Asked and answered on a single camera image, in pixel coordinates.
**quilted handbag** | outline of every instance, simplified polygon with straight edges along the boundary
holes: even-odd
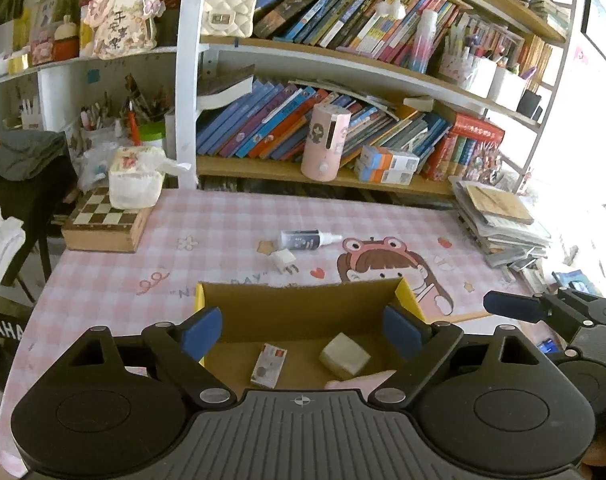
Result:
[[[254,30],[256,0],[205,0],[200,33],[249,38]]]

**pink checkered tablecloth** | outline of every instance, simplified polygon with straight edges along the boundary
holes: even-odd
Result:
[[[281,230],[319,229],[343,245],[296,253],[281,274],[264,240]],[[136,254],[65,251],[36,305],[9,375],[0,413],[0,462],[25,468],[10,417],[40,375],[93,325],[138,334],[193,311],[197,282],[319,285],[406,277],[422,307],[444,319],[482,313],[492,289],[526,294],[490,269],[455,212],[295,196],[164,190]]]

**green lid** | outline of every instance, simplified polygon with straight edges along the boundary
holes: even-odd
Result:
[[[138,136],[142,141],[160,140],[165,138],[165,121],[138,125]]]

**open box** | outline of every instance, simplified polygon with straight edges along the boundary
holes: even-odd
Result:
[[[362,375],[397,370],[402,359],[382,327],[389,304],[424,319],[403,279],[285,288],[201,283],[196,310],[217,306],[223,315],[221,337],[206,354],[205,368],[240,397],[256,388],[250,376],[263,343],[270,343],[288,351],[277,389],[322,389],[338,377],[319,355],[343,332],[371,356]]]

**cartoon girl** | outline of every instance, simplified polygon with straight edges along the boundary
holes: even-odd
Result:
[[[346,254],[336,262],[342,282],[405,278],[428,319],[449,316],[454,311],[451,296],[436,281],[432,270],[417,253],[407,250],[398,238],[363,242],[347,238]]]

